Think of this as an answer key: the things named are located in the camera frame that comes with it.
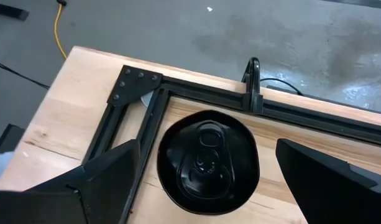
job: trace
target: black aluminum frame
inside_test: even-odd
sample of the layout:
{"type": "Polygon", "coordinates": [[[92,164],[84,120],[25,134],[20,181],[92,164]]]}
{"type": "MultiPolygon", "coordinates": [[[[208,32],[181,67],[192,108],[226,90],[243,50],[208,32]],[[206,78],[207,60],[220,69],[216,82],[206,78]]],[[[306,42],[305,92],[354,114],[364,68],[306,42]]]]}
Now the black aluminum frame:
{"type": "Polygon", "coordinates": [[[141,79],[148,77],[151,77],[150,79],[153,81],[158,80],[158,84],[152,87],[154,93],[137,135],[137,140],[140,142],[140,167],[138,167],[135,175],[135,181],[124,207],[120,223],[125,223],[131,213],[131,208],[140,187],[155,137],[172,96],[381,146],[381,126],[276,101],[262,100],[262,96],[259,95],[259,62],[256,58],[252,58],[243,77],[243,82],[247,83],[246,93],[223,90],[166,77],[159,73],[123,66],[83,163],[100,156],[111,148],[129,103],[133,102],[132,100],[131,102],[121,102],[121,104],[114,103],[114,100],[118,100],[119,97],[122,98],[122,96],[116,94],[118,88],[124,87],[123,89],[125,89],[126,94],[129,95],[134,91],[134,88],[143,86],[142,82],[140,82],[141,79]],[[136,81],[130,78],[130,83],[124,83],[123,77],[125,75],[131,75],[131,77],[135,75],[137,77],[136,81]]]}

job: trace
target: wood grain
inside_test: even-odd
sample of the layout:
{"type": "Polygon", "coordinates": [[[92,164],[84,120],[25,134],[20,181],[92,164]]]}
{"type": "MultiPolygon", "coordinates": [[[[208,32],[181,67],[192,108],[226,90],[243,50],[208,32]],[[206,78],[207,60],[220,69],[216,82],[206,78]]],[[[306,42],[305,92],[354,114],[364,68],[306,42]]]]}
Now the wood grain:
{"type": "MultiPolygon", "coordinates": [[[[8,165],[7,171],[3,173],[0,179],[0,189],[24,190],[54,178],[80,164],[98,127],[106,107],[106,100],[123,65],[160,72],[170,77],[212,85],[239,93],[245,91],[245,85],[234,80],[227,80],[83,47],[74,47],[29,124],[14,157],[8,165]],[[23,157],[23,150],[31,156],[23,157]]],[[[264,98],[268,100],[381,125],[381,114],[302,98],[265,88],[261,88],[261,92],[264,98]]],[[[119,131],[120,134],[126,133],[127,135],[123,136],[119,134],[120,138],[116,139],[115,145],[120,141],[134,138],[137,134],[145,108],[139,102],[132,105],[132,107],[128,111],[131,116],[125,118],[124,122],[126,122],[126,125],[122,125],[119,131]]],[[[191,108],[182,109],[184,112],[176,112],[178,115],[170,119],[182,117],[195,110],[191,108]]],[[[266,122],[268,121],[260,122],[256,126],[250,125],[250,129],[253,129],[253,131],[269,130],[264,132],[265,134],[260,133],[261,136],[257,136],[257,140],[258,138],[264,138],[259,143],[261,144],[259,147],[261,152],[263,150],[269,152],[268,149],[274,145],[274,138],[267,136],[278,133],[277,129],[265,128],[269,126],[266,122]]],[[[284,130],[286,129],[283,129],[283,133],[291,135],[291,131],[285,132],[284,130]]],[[[299,130],[299,133],[302,132],[308,133],[309,137],[304,139],[304,142],[309,144],[315,141],[316,138],[319,138],[319,135],[315,134],[316,136],[314,136],[313,132],[299,130]]],[[[360,148],[354,149],[349,144],[344,147],[344,150],[351,155],[349,157],[354,162],[381,172],[380,150],[372,146],[366,146],[365,150],[360,148]]],[[[337,152],[332,150],[330,153],[344,156],[342,151],[337,152]]],[[[269,162],[269,159],[265,160],[266,166],[274,166],[274,160],[271,160],[271,162],[269,162]]],[[[269,187],[266,187],[265,191],[269,190],[271,194],[283,192],[282,185],[277,184],[277,181],[280,181],[279,175],[274,175],[277,175],[277,178],[266,180],[266,186],[269,187]]],[[[286,198],[284,200],[285,203],[293,204],[293,200],[290,197],[283,195],[282,198],[286,198]]]]}
{"type": "MultiPolygon", "coordinates": [[[[131,116],[136,123],[139,123],[142,117],[141,114],[131,116]]],[[[117,138],[127,139],[128,135],[131,134],[122,132],[117,138]]],[[[278,138],[291,139],[381,174],[380,147],[251,117],[210,105],[172,98],[155,140],[129,223],[306,223],[285,183],[275,157],[275,145],[278,138]],[[164,192],[157,175],[156,157],[164,132],[179,119],[201,110],[217,110],[237,118],[252,131],[257,143],[260,162],[258,187],[246,204],[225,215],[211,217],[195,215],[182,210],[164,192]]]]}

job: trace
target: black cable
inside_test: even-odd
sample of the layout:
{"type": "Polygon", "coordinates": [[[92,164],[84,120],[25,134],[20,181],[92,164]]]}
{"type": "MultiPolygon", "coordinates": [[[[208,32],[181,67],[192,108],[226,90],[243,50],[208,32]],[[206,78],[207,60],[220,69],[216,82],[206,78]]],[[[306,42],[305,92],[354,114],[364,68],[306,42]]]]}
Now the black cable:
{"type": "Polygon", "coordinates": [[[288,85],[289,87],[293,88],[293,89],[296,91],[296,93],[297,93],[298,95],[303,96],[302,92],[299,91],[297,88],[295,88],[295,86],[289,84],[289,83],[286,82],[286,81],[280,80],[280,79],[278,79],[278,78],[263,78],[263,79],[260,80],[260,82],[262,82],[262,81],[267,81],[267,80],[273,80],[273,81],[279,81],[279,82],[282,82],[282,83],[288,85]]]}
{"type": "Polygon", "coordinates": [[[15,75],[17,75],[17,76],[19,76],[21,78],[24,78],[25,80],[28,80],[28,81],[36,84],[36,85],[39,85],[39,86],[41,86],[44,89],[47,89],[47,90],[49,89],[49,86],[47,86],[45,84],[42,84],[40,82],[37,82],[37,81],[35,81],[35,80],[31,79],[31,78],[25,77],[24,75],[21,75],[20,73],[15,72],[14,70],[12,70],[12,69],[8,68],[7,66],[3,65],[1,62],[0,62],[0,68],[6,70],[8,72],[11,72],[11,73],[13,73],[13,74],[15,74],[15,75]]]}

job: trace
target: wet stain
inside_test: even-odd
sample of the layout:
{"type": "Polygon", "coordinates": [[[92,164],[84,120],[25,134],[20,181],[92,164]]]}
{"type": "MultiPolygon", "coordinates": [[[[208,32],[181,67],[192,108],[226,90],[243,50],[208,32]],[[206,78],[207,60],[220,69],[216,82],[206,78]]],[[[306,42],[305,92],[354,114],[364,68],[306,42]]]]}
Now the wet stain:
{"type": "Polygon", "coordinates": [[[341,16],[340,11],[329,22],[313,25],[289,26],[269,15],[261,17],[271,19],[247,21],[233,15],[221,29],[196,36],[193,45],[217,62],[235,62],[239,71],[249,57],[258,57],[263,78],[292,81],[307,94],[378,107],[372,101],[381,95],[381,25],[341,16]]]}

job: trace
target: black plastic part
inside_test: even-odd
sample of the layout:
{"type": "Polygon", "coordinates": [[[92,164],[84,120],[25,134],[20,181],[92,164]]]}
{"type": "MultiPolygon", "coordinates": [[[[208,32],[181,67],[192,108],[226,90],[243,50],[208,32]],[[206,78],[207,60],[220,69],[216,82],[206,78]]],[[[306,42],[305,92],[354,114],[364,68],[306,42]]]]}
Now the black plastic part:
{"type": "Polygon", "coordinates": [[[125,65],[113,87],[108,103],[113,106],[133,103],[141,96],[156,89],[160,85],[162,76],[161,73],[125,65]]]}
{"type": "Polygon", "coordinates": [[[276,157],[308,223],[381,223],[381,175],[287,139],[276,157]]]}
{"type": "Polygon", "coordinates": [[[235,118],[201,111],[164,134],[157,172],[168,196],[186,211],[229,213],[248,201],[258,184],[256,143],[235,118]]]}
{"type": "Polygon", "coordinates": [[[8,124],[0,137],[0,154],[15,151],[23,133],[23,128],[8,124]]]}
{"type": "Polygon", "coordinates": [[[252,57],[241,82],[246,83],[246,93],[244,93],[244,111],[248,111],[252,114],[261,114],[263,111],[263,96],[259,94],[260,91],[260,65],[259,60],[252,57]]]}
{"type": "Polygon", "coordinates": [[[18,9],[16,7],[0,4],[0,15],[9,16],[24,21],[27,19],[29,12],[23,9],[18,9]]]}
{"type": "Polygon", "coordinates": [[[0,191],[0,223],[120,223],[138,162],[131,140],[25,192],[0,191]]]}

